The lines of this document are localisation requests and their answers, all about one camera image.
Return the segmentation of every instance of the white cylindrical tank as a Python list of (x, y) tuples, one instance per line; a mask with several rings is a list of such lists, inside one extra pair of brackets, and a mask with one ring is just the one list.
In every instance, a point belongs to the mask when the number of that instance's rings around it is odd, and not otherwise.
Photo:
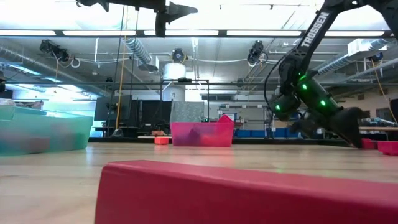
[(180, 63), (168, 63), (164, 66), (163, 78), (164, 79), (179, 79), (185, 78), (187, 68)]
[(185, 86), (170, 85), (163, 92), (164, 101), (185, 101)]

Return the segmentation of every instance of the pink block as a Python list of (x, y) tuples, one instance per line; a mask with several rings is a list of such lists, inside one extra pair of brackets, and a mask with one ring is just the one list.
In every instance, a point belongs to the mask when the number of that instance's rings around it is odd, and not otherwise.
[(102, 171), (95, 224), (398, 223), (398, 185), (153, 161)]

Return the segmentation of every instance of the pink plastic bin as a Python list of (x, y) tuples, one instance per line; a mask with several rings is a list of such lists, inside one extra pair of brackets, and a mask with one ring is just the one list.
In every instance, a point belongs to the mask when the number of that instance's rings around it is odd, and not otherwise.
[(234, 123), (221, 117), (216, 123), (174, 122), (171, 124), (173, 146), (230, 147)]

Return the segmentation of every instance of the yellow cable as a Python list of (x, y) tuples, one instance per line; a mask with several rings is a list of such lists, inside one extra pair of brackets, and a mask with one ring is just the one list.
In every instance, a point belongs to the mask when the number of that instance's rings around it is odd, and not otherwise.
[(391, 116), (392, 116), (392, 118), (394, 119), (394, 121), (395, 121), (396, 123), (398, 123), (397, 120), (396, 120), (396, 117), (394, 116), (394, 114), (393, 114), (393, 112), (392, 112), (392, 109), (391, 109), (391, 102), (390, 102), (390, 100), (386, 97), (386, 94), (384, 94), (383, 88), (382, 88), (381, 83), (380, 83), (379, 75), (377, 74), (377, 70), (375, 70), (374, 73), (376, 74), (377, 82), (379, 83), (379, 87), (380, 87), (381, 93), (383, 94), (384, 99), (386, 99), (386, 101), (388, 102), (388, 108), (390, 109)]
[[(126, 12), (126, 17), (128, 17), (128, 15), (129, 15), (129, 7), (127, 7), (127, 12)], [(127, 41), (127, 36), (125, 35), (124, 36), (124, 41), (126, 42)], [(119, 128), (119, 115), (120, 115), (120, 107), (121, 107), (121, 105), (120, 105), (120, 101), (121, 101), (121, 97), (122, 97), (122, 86), (123, 86), (123, 74), (124, 74), (124, 61), (125, 61), (125, 59), (124, 59), (124, 55), (126, 54), (126, 44), (123, 44), (123, 60), (122, 60), (122, 72), (121, 72), (121, 75), (120, 75), (120, 85), (119, 85), (119, 100), (118, 100), (118, 113), (117, 113), (117, 115), (116, 115), (116, 125), (115, 125), (115, 130), (116, 129), (118, 129)]]
[(57, 69), (55, 70), (55, 93), (57, 93), (57, 87), (58, 87), (58, 58), (55, 58), (56, 62), (57, 62)]

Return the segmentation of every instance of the window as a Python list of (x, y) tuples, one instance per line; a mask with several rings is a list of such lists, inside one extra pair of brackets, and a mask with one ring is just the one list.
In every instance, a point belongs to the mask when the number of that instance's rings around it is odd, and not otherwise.
[(394, 121), (389, 108), (376, 109), (376, 116), (378, 118), (385, 119), (386, 121)]

